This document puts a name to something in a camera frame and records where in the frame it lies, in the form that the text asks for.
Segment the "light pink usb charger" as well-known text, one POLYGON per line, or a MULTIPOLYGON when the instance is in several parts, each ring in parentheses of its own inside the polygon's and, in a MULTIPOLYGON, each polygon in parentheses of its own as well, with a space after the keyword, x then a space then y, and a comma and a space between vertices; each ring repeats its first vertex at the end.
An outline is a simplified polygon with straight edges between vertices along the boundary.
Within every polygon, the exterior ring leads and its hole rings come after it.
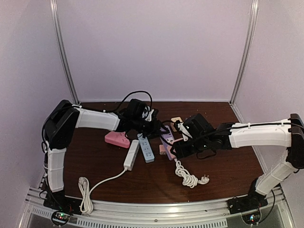
POLYGON ((159 145, 159 154, 166 155, 166 150, 163 145, 159 145))

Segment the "beige cube socket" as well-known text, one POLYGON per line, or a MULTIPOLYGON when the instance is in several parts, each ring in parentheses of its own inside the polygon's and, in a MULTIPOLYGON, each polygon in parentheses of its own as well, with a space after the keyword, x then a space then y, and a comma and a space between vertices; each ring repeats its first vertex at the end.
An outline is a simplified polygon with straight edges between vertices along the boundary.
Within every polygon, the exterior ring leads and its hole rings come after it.
POLYGON ((179 124, 183 123, 183 120, 181 117, 174 117, 171 118, 171 128, 174 132, 177 132, 179 130, 179 124))

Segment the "light blue power strip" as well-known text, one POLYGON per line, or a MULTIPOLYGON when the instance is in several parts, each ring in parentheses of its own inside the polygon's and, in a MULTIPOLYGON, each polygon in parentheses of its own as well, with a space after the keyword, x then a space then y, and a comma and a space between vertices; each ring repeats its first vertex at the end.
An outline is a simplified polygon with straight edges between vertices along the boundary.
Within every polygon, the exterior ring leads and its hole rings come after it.
POLYGON ((142 150, 142 154, 146 163, 155 161, 155 156, 150 146, 149 140, 147 137, 143 137, 142 133, 137 134, 139 144, 142 150))

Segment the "white power strip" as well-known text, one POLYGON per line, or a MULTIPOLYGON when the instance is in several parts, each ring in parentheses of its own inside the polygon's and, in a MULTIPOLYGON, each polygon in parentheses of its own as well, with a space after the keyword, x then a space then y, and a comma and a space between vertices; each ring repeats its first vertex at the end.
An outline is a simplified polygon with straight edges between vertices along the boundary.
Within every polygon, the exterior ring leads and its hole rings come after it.
POLYGON ((131 171, 133 169, 133 165, 139 150, 139 146, 140 146, 139 140, 133 140, 131 142, 129 151, 123 163, 123 167, 126 171, 131 171))

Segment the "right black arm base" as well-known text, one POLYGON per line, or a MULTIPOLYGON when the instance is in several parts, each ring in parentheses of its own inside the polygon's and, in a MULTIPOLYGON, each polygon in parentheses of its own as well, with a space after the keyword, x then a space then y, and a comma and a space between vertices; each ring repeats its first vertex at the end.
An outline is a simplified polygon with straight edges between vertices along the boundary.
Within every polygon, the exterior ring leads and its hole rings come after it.
POLYGON ((227 200, 227 205, 230 214, 237 214, 267 206, 268 201, 265 195, 251 190, 246 196, 233 197, 227 200))

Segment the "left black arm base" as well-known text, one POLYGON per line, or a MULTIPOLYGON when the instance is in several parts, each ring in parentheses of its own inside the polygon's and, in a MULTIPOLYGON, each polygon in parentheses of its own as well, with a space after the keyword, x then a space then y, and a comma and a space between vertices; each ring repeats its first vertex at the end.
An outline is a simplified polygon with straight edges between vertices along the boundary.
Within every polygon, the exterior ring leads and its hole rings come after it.
POLYGON ((47 190, 43 205, 47 208, 59 210, 69 214, 81 215, 80 204, 82 200, 65 195, 65 190, 52 192, 47 190))

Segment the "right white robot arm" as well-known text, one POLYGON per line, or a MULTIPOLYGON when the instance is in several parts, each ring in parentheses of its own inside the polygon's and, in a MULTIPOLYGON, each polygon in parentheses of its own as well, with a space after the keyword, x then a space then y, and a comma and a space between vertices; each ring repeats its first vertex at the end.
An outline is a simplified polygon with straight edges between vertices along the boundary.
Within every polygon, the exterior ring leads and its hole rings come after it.
POLYGON ((304 124, 298 114, 268 123, 222 123, 214 128, 201 114, 178 123, 187 140, 174 142, 171 153, 181 159, 194 153, 231 150, 247 146, 282 146, 286 149, 280 162, 252 182, 244 198, 246 209, 254 209, 272 188, 290 174, 304 167, 304 124))

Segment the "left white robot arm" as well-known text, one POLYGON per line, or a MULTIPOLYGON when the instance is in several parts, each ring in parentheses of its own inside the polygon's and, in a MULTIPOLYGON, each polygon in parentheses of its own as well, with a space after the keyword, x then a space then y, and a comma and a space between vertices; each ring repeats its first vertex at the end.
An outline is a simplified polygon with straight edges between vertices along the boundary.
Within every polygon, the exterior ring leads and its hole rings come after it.
POLYGON ((62 100, 42 126, 42 145, 47 155, 45 169, 47 185, 54 192, 49 202, 58 211, 68 207, 68 200, 59 191, 64 190, 63 169, 65 153, 76 128, 94 128, 114 132, 135 130, 143 137, 160 135, 162 123, 158 110, 138 99, 132 99, 121 111, 85 109, 62 100))

